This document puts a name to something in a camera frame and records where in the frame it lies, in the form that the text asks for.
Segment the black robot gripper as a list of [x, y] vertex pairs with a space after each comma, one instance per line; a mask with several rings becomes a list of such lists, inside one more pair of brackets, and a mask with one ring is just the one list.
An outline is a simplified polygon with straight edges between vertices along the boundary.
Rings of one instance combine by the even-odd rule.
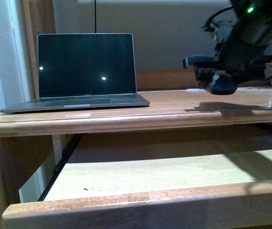
[[183, 67], [196, 66], [195, 78], [200, 88], [216, 87], [219, 83], [213, 76], [219, 71], [234, 78], [241, 78], [245, 72], [245, 43], [240, 41], [232, 22], [207, 20], [203, 25], [206, 32], [214, 32], [216, 37], [215, 56], [194, 54], [183, 60]]

